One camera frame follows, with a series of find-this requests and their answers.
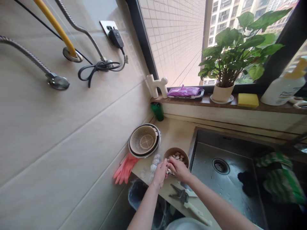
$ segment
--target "yellow pipe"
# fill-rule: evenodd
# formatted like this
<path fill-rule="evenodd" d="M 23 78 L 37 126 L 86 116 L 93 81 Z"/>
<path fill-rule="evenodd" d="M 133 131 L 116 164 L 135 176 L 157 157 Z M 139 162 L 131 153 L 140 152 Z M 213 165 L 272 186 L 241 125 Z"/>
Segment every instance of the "yellow pipe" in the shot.
<path fill-rule="evenodd" d="M 71 41 L 69 40 L 68 36 L 66 35 L 66 33 L 64 32 L 64 30 L 62 29 L 62 27 L 60 26 L 60 24 L 58 23 L 58 21 L 55 19 L 55 17 L 53 16 L 53 14 L 51 13 L 51 11 L 48 9 L 48 7 L 45 5 L 45 3 L 43 2 L 43 0 L 33 0 L 36 5 L 41 9 L 41 11 L 44 13 L 44 15 L 46 16 L 46 18 L 50 21 L 50 23 L 53 25 L 53 27 L 55 28 L 55 30 L 59 33 L 60 37 L 63 39 L 64 43 L 66 44 L 69 53 L 71 56 L 73 57 L 77 57 L 77 53 L 76 50 L 73 46 L 73 44 L 71 43 Z"/>

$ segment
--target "soap dish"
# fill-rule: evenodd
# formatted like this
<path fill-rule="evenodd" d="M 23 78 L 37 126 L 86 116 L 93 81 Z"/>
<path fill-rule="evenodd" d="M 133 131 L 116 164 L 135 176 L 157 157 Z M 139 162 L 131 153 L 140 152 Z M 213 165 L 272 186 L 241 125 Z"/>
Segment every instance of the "soap dish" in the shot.
<path fill-rule="evenodd" d="M 182 96 L 169 96 L 169 97 L 171 97 L 171 98 L 195 99 L 195 98 L 202 97 L 202 96 L 204 95 L 204 92 L 205 92 L 204 89 L 200 89 L 197 96 L 188 96 L 188 97 L 182 97 Z"/>

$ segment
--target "striped cloth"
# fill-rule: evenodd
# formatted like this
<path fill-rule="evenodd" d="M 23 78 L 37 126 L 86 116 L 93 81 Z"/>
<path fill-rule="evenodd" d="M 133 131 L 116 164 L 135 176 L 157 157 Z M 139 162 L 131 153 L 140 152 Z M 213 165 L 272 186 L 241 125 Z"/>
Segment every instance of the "striped cloth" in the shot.
<path fill-rule="evenodd" d="M 272 152 L 259 159 L 256 159 L 256 166 L 266 167 L 274 162 L 279 162 L 283 165 L 286 165 L 287 167 L 289 167 L 290 170 L 293 169 L 293 164 L 289 160 L 289 158 L 279 152 Z"/>
<path fill-rule="evenodd" d="M 267 174 L 264 188 L 271 193 L 273 202 L 307 204 L 306 196 L 294 174 L 286 169 L 276 169 Z"/>

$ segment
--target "hand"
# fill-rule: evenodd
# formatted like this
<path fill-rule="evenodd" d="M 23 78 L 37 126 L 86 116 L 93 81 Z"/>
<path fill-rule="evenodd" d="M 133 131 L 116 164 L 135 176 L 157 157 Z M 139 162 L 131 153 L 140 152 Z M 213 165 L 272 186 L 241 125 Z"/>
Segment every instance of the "hand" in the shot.
<path fill-rule="evenodd" d="M 156 172 L 154 174 L 154 179 L 152 181 L 152 184 L 155 188 L 160 189 L 163 186 L 164 179 L 166 178 L 166 164 L 167 159 L 164 159 L 163 162 L 157 165 Z"/>
<path fill-rule="evenodd" d="M 173 171 L 175 176 L 182 182 L 186 183 L 189 181 L 190 176 L 192 175 L 186 165 L 179 160 L 176 160 L 173 157 L 170 157 L 167 166 Z"/>

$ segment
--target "sink drain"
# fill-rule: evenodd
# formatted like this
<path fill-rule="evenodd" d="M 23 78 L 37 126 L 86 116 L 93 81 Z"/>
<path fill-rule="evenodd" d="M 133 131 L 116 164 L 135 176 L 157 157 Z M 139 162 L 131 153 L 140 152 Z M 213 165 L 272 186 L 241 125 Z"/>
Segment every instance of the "sink drain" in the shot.
<path fill-rule="evenodd" d="M 221 158 L 214 158 L 212 160 L 212 166 L 219 174 L 226 175 L 229 173 L 229 165 Z"/>

